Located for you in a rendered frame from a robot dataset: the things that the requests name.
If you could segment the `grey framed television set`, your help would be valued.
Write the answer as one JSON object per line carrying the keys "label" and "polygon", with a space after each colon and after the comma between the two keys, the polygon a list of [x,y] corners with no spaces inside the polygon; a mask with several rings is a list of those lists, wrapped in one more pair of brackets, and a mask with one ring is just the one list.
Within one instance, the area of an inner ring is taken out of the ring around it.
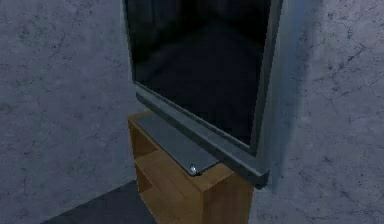
{"label": "grey framed television set", "polygon": [[223,163],[257,189],[284,0],[121,0],[145,126],[189,176]]}

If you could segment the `brown wooden television stand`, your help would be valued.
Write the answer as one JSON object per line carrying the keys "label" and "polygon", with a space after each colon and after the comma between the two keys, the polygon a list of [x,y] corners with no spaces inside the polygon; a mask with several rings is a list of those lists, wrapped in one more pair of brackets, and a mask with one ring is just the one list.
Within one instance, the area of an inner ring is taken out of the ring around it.
{"label": "brown wooden television stand", "polygon": [[251,184],[151,111],[128,126],[138,192],[157,224],[248,224]]}

